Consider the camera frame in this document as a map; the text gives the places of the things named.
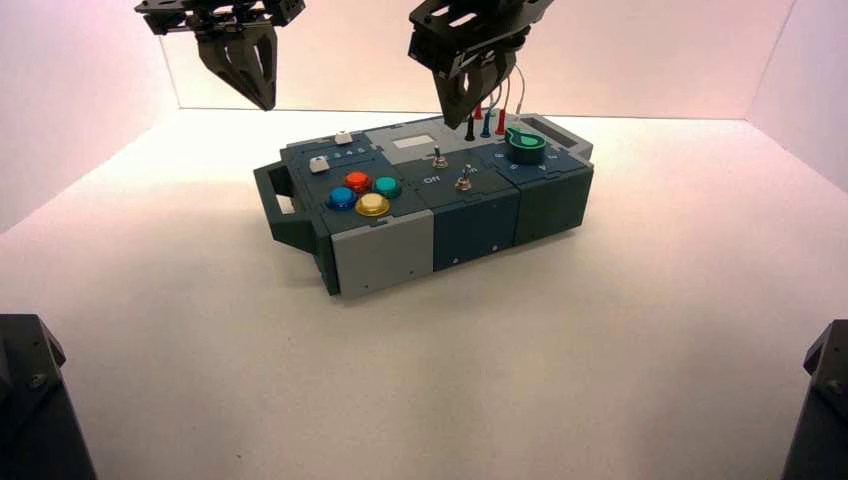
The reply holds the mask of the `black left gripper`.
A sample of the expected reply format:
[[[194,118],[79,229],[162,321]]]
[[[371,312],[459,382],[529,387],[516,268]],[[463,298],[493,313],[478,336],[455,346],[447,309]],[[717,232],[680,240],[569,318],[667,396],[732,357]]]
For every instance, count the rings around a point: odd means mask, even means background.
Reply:
[[[147,0],[135,6],[155,35],[197,33],[207,69],[261,110],[276,104],[277,36],[273,27],[291,23],[302,0]],[[252,32],[238,31],[256,27]]]

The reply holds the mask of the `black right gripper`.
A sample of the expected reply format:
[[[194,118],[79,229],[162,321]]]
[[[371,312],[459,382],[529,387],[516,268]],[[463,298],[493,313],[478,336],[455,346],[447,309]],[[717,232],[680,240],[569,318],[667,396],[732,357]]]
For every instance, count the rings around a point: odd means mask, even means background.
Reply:
[[[434,73],[447,127],[456,129],[471,119],[481,101],[508,78],[516,51],[551,5],[534,0],[424,1],[410,13],[408,55]]]

